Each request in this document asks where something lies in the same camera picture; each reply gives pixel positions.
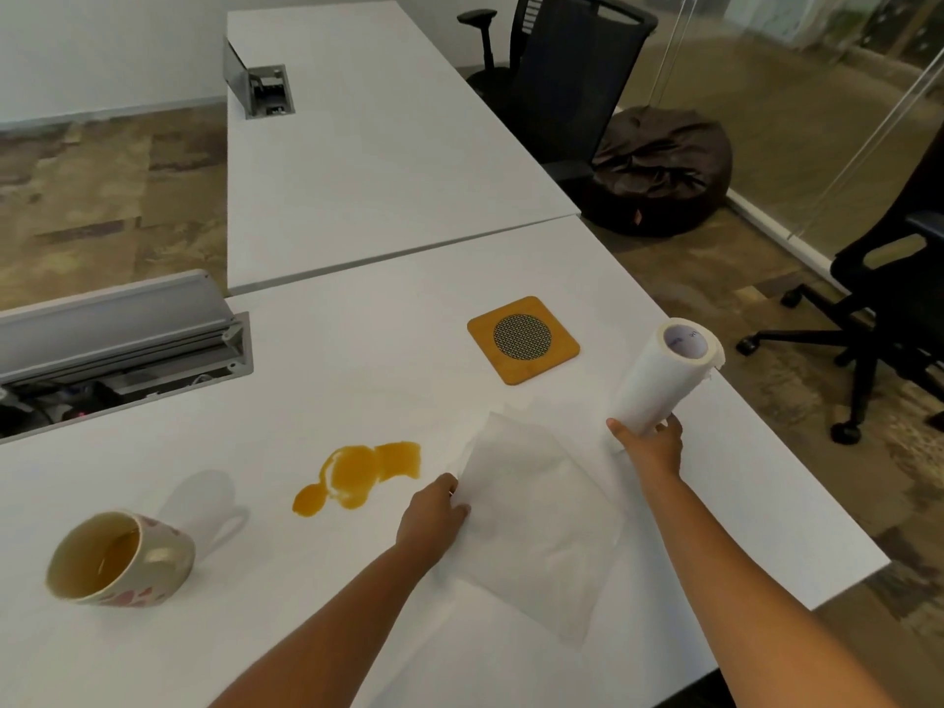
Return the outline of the person's right hand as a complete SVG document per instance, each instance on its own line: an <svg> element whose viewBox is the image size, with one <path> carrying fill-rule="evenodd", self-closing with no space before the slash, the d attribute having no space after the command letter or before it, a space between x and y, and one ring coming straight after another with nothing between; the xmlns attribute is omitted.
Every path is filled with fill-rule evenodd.
<svg viewBox="0 0 944 708"><path fill-rule="evenodd" d="M679 480L682 425L675 414L646 434L633 448L623 448L643 481Z"/></svg>

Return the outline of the person's left hand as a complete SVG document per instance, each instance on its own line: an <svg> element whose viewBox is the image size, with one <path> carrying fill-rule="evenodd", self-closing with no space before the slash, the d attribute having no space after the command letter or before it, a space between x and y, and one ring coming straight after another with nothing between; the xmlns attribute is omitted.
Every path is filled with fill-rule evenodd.
<svg viewBox="0 0 944 708"><path fill-rule="evenodd" d="M458 479L443 473L427 487L416 492L404 512L395 535L395 548L416 567L428 572L453 546L456 537L448 537L445 516L454 504Z"/></svg>

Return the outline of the white paper towel roll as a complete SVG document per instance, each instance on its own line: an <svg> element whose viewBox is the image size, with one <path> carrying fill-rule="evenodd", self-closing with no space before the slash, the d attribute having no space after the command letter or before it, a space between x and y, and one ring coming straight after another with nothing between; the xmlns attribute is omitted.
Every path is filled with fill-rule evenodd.
<svg viewBox="0 0 944 708"><path fill-rule="evenodd" d="M632 361L607 416L638 436L648 434L724 363L725 351L712 331L690 320L670 318L655 329Z"/></svg>

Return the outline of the white paper towel sheet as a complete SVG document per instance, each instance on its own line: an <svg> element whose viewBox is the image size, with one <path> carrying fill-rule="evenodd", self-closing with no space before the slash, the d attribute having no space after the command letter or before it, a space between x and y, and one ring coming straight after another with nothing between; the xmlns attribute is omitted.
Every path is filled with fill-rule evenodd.
<svg viewBox="0 0 944 708"><path fill-rule="evenodd" d="M624 519L549 429L489 413L461 461L453 503L470 513L443 570L581 646Z"/></svg>

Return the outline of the person's left forearm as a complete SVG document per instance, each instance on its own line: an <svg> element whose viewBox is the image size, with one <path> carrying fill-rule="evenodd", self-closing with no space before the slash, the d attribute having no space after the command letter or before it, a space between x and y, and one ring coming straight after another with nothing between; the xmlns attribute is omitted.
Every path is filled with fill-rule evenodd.
<svg viewBox="0 0 944 708"><path fill-rule="evenodd" d="M208 708L350 708L408 598L441 558L418 543L395 544Z"/></svg>

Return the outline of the person's right forearm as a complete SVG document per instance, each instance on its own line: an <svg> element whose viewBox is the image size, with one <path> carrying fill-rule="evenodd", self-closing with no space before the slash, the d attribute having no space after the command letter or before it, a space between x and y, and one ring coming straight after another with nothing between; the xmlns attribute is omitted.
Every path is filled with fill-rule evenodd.
<svg viewBox="0 0 944 708"><path fill-rule="evenodd" d="M637 469L678 581L737 708L900 708L673 472Z"/></svg>

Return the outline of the spilled orange-brown liquid puddle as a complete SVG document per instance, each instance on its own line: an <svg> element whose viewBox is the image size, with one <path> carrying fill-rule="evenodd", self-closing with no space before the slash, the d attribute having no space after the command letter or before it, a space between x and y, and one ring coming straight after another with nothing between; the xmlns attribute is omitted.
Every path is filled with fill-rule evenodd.
<svg viewBox="0 0 944 708"><path fill-rule="evenodd" d="M398 477L419 478L421 461L421 446L411 441L338 448L324 461L316 481L298 491L292 510L309 518L329 501L348 511L356 510L377 485Z"/></svg>

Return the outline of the square wooden coaster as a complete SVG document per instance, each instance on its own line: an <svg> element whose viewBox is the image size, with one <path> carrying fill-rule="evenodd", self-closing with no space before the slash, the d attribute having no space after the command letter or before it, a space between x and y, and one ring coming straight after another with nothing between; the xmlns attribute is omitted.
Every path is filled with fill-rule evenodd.
<svg viewBox="0 0 944 708"><path fill-rule="evenodd" d="M577 340L534 295L479 315L466 329L502 382L512 387L581 352Z"/></svg>

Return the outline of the dark brown bean bag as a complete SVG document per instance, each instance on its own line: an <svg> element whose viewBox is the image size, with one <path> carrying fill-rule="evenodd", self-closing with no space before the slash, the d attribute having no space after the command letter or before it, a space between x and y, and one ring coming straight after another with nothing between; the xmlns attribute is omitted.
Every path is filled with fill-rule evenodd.
<svg viewBox="0 0 944 708"><path fill-rule="evenodd" d="M629 237L687 233L727 201L733 144L693 109L634 106L613 115L583 187L584 218Z"/></svg>

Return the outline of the black wheeled office chair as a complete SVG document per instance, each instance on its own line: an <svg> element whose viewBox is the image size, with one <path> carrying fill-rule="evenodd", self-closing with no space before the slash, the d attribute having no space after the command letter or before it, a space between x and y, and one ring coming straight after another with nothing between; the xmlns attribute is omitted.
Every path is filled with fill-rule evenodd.
<svg viewBox="0 0 944 708"><path fill-rule="evenodd" d="M830 429L832 441L861 439L878 364L944 403L944 382L929 368L944 368L944 127L879 222L840 250L829 269L847 295L830 301L806 284L786 291L781 304L808 300L835 330L761 330L736 351L762 342L842 347L839 367L854 365L851 415Z"/></svg>

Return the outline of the tipped patterned ceramic mug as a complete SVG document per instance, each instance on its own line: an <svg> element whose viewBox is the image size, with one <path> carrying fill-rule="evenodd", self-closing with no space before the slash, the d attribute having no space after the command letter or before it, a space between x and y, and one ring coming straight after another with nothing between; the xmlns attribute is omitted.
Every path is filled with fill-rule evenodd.
<svg viewBox="0 0 944 708"><path fill-rule="evenodd" d="M100 608L148 608L164 603L190 577L194 540L158 519L106 511L71 529L45 572L55 598Z"/></svg>

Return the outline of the black mesh-back office chair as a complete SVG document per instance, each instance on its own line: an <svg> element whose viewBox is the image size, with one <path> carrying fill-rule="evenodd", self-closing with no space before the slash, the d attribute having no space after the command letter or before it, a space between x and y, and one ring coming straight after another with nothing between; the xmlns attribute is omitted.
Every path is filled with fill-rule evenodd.
<svg viewBox="0 0 944 708"><path fill-rule="evenodd" d="M581 186L659 20L622 0L518 0L504 67L491 47L496 15L476 9L457 17L482 43L484 67L466 82L554 182Z"/></svg>

